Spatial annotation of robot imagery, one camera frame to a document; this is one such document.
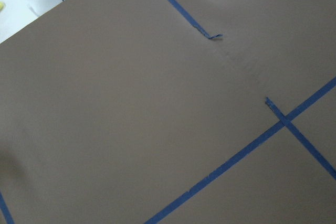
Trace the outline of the yellow plastic spoon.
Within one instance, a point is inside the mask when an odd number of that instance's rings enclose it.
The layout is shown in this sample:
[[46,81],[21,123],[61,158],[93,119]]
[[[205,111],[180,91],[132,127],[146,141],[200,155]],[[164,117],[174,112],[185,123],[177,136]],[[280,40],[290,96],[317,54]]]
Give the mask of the yellow plastic spoon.
[[3,2],[0,2],[0,12],[4,9],[5,4]]

